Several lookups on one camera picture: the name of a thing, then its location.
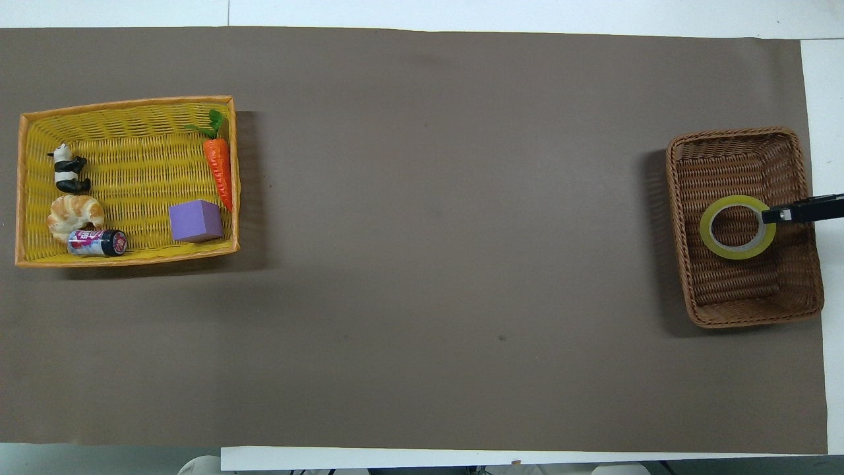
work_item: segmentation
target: tape roll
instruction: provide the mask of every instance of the tape roll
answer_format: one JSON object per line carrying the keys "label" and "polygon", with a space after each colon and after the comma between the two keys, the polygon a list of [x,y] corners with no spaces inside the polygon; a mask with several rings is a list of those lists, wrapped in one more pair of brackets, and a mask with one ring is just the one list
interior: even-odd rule
{"label": "tape roll", "polygon": [[[715,216],[718,216],[718,213],[733,206],[743,206],[753,211],[753,214],[756,215],[756,220],[759,222],[759,231],[756,232],[753,239],[750,239],[750,242],[741,246],[724,245],[715,239],[715,234],[712,233],[712,223],[715,221]],[[776,234],[776,224],[765,224],[762,222],[762,211],[769,209],[765,203],[745,194],[732,194],[719,199],[709,205],[706,211],[703,212],[703,217],[701,218],[701,238],[703,238],[703,243],[713,253],[726,259],[750,259],[761,254],[762,251],[771,245]]]}

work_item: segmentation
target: carrot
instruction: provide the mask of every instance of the carrot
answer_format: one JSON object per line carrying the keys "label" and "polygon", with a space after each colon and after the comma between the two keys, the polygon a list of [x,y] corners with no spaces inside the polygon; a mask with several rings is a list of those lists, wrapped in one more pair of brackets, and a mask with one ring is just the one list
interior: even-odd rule
{"label": "carrot", "polygon": [[214,181],[217,183],[217,194],[220,200],[225,205],[226,209],[231,211],[232,197],[231,197],[231,165],[229,164],[229,143],[225,139],[218,137],[219,128],[223,126],[225,117],[220,111],[208,112],[208,119],[211,121],[211,128],[201,128],[196,125],[186,125],[185,128],[197,130],[208,136],[208,140],[203,142],[203,153],[208,166],[211,168],[211,174],[214,175]]}

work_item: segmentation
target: toy panda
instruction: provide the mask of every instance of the toy panda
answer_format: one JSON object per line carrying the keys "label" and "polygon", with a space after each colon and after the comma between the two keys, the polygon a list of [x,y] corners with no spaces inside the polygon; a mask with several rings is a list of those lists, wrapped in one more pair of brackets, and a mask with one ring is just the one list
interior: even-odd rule
{"label": "toy panda", "polygon": [[91,179],[79,181],[79,172],[88,163],[88,159],[73,156],[68,144],[61,144],[48,156],[53,157],[53,170],[56,172],[56,188],[64,193],[83,193],[91,189]]}

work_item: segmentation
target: basket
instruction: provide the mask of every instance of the basket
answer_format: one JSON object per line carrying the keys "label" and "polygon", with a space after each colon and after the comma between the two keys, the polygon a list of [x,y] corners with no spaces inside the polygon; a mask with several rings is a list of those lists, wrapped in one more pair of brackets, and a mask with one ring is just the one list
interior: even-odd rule
{"label": "basket", "polygon": [[[820,313],[824,291],[812,224],[778,225],[771,246],[745,260],[715,255],[699,230],[704,210],[731,194],[768,206],[807,198],[803,152],[794,132],[753,128],[683,135],[668,147],[667,167],[680,280],[692,321],[718,328]],[[747,243],[756,229],[754,221],[747,226],[746,220],[727,219],[722,241]]]}
{"label": "basket", "polygon": [[[208,122],[221,111],[228,127],[232,211],[217,195],[203,155],[203,136],[184,125]],[[88,159],[80,178],[105,210],[105,228],[120,229],[128,250],[117,257],[77,256],[51,235],[50,204],[65,193],[56,188],[52,152],[62,142]],[[18,139],[18,204],[15,264],[21,267],[141,265],[230,254],[238,250],[240,177],[235,104],[230,96],[193,96],[108,102],[25,113]],[[179,243],[170,233],[169,208],[194,199],[220,205],[224,236],[204,243]]]}

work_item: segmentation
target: purple block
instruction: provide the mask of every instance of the purple block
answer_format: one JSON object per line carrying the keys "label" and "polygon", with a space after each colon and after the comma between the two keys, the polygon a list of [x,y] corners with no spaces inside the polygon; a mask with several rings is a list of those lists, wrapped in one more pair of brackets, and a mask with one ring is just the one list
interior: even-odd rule
{"label": "purple block", "polygon": [[200,243],[223,237],[223,220],[219,206],[204,199],[170,207],[170,229],[173,240]]}

